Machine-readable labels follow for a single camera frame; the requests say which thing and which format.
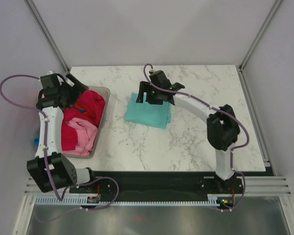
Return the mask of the grey plastic bin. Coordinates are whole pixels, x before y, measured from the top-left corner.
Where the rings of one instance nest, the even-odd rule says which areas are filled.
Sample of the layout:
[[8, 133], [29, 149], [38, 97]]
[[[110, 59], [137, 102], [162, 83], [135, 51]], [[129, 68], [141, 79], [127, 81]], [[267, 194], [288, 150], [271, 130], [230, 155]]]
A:
[[66, 157], [92, 157], [104, 124], [110, 91], [105, 87], [88, 88], [71, 108], [64, 110], [61, 146]]

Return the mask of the teal t shirt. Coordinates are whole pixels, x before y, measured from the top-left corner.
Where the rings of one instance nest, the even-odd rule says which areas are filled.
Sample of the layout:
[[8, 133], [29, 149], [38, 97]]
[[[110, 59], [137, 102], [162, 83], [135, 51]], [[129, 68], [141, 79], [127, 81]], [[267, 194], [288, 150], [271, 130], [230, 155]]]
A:
[[137, 98], [138, 94], [131, 94], [124, 120], [149, 127], [166, 129], [167, 124], [171, 123], [171, 104], [164, 102], [161, 105], [153, 105], [146, 101], [136, 103]]

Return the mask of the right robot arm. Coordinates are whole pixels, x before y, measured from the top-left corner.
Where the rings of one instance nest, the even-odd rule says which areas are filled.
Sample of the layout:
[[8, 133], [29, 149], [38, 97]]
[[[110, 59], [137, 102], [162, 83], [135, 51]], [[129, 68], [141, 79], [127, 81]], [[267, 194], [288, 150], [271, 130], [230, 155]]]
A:
[[233, 109], [229, 105], [214, 107], [194, 95], [180, 83], [172, 84], [162, 70], [144, 71], [146, 81], [141, 81], [136, 102], [162, 105], [164, 102], [185, 109], [201, 119], [207, 128], [207, 139], [216, 151], [216, 170], [218, 178], [214, 181], [217, 191], [227, 192], [232, 188], [230, 148], [238, 140], [240, 128]]

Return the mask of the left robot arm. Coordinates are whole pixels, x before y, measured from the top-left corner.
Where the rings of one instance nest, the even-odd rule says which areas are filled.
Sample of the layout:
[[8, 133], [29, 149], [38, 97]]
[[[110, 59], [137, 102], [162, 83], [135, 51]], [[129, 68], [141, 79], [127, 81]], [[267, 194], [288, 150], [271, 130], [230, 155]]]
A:
[[42, 89], [36, 108], [40, 118], [39, 144], [35, 158], [27, 162], [27, 170], [41, 192], [81, 185], [86, 192], [94, 192], [98, 181], [90, 168], [77, 169], [64, 156], [61, 146], [61, 127], [64, 110], [72, 107], [88, 90], [88, 86], [71, 73], [62, 76], [52, 73], [40, 78]]

